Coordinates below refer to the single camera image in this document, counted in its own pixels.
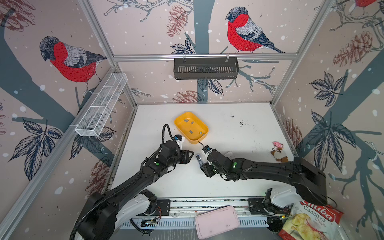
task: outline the wallpaper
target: wallpaper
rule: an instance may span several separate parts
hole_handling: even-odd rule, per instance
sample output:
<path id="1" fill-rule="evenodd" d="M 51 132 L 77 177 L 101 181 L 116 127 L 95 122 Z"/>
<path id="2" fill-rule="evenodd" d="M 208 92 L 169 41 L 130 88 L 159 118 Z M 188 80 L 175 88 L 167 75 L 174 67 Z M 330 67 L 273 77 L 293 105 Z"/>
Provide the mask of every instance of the wallpaper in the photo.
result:
<path id="1" fill-rule="evenodd" d="M 109 64 L 77 1 L 0 0 L 0 220 Z"/>
<path id="2" fill-rule="evenodd" d="M 384 1 L 336 1 L 276 108 L 352 239 L 384 239 Z"/>
<path id="3" fill-rule="evenodd" d="M 108 180 L 131 112 L 122 94 L 99 137 L 77 135 L 72 140 L 10 239 L 69 238 L 87 198 L 101 192 Z"/>
<path id="4" fill-rule="evenodd" d="M 120 62 L 138 103 L 270 101 L 290 60 L 239 61 L 236 79 L 176 80 L 173 61 Z"/>
<path id="5" fill-rule="evenodd" d="M 322 3 L 321 0 L 90 2 L 116 55 L 171 54 L 170 46 L 184 44 L 185 35 L 198 54 L 297 52 Z"/>

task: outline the bird's tail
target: bird's tail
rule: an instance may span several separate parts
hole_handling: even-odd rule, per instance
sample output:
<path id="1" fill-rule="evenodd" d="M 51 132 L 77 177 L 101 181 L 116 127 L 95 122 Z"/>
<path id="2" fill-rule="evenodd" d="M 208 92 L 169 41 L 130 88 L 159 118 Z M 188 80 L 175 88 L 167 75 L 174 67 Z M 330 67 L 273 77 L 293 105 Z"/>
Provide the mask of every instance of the bird's tail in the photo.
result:
<path id="1" fill-rule="evenodd" d="M 275 51 L 278 52 L 278 53 L 285 53 L 285 52 L 283 52 L 282 50 L 276 48 L 275 46 L 270 47 L 270 48 L 273 49 L 273 50 L 275 50 Z"/>

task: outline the black metal basket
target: black metal basket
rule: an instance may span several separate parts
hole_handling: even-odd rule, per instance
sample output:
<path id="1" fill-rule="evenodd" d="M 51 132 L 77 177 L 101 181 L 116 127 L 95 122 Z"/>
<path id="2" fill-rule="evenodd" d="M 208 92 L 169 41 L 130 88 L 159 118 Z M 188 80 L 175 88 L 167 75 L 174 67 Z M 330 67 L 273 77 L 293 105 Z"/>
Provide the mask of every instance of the black metal basket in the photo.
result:
<path id="1" fill-rule="evenodd" d="M 175 58 L 175 79 L 235 79 L 239 73 L 237 58 Z"/>

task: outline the yellow tray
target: yellow tray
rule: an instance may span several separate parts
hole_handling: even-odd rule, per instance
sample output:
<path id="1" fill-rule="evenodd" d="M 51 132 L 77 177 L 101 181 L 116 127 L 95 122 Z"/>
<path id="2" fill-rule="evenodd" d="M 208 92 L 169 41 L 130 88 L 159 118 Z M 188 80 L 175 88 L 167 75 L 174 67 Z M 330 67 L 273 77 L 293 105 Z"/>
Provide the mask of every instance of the yellow tray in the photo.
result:
<path id="1" fill-rule="evenodd" d="M 192 144 L 198 144 L 209 132 L 206 124 L 191 112 L 186 112 L 178 116 L 175 119 L 175 125 Z"/>

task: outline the pink plush toy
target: pink plush toy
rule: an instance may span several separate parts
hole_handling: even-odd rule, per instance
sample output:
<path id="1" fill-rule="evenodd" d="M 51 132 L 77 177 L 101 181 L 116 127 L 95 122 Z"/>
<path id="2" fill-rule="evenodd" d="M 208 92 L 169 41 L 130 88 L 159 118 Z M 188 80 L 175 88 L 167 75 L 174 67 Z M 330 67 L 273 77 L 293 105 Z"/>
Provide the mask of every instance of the pink plush toy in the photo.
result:
<path id="1" fill-rule="evenodd" d="M 274 145 L 274 147 L 283 149 L 283 144 L 281 144 L 279 142 L 273 142 L 273 145 Z"/>

